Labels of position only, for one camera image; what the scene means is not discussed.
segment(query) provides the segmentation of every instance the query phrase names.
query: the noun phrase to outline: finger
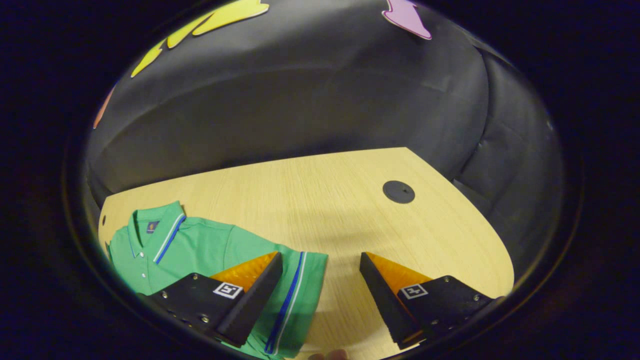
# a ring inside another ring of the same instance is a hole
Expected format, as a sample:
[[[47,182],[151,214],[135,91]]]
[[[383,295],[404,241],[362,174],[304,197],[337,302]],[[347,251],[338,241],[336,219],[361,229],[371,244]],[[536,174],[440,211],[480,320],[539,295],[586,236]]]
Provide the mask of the finger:
[[[324,355],[322,354],[313,354],[309,356],[307,360],[324,360]]]
[[[326,355],[326,360],[349,360],[347,351],[343,348],[329,352]]]

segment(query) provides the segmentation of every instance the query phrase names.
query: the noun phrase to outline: shirt collar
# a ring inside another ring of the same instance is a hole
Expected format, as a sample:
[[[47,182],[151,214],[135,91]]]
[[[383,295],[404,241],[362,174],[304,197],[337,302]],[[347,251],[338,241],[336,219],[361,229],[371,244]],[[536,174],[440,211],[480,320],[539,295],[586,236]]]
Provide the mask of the shirt collar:
[[[169,237],[175,233],[184,218],[184,211],[178,201],[158,208],[134,211],[127,226],[133,257],[138,257],[144,250],[145,256],[152,256],[152,260],[155,261],[163,248],[168,246]],[[154,221],[159,221],[156,230],[143,245],[140,240],[140,232],[146,231],[147,224]]]

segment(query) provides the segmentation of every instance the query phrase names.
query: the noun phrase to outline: wooden table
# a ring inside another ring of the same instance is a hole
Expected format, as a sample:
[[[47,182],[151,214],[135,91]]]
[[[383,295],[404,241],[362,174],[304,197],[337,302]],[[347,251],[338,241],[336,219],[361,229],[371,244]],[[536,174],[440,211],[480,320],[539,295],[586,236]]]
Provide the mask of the wooden table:
[[[389,180],[409,184],[415,200],[389,200],[382,192]],[[363,251],[432,278],[453,275],[490,297],[506,295],[513,285],[511,260],[493,228],[404,147],[256,163],[118,193],[102,208],[100,242],[109,243],[134,210],[176,200],[188,217],[329,254],[316,315],[297,359],[334,348],[346,348],[354,360],[400,352],[358,271]]]

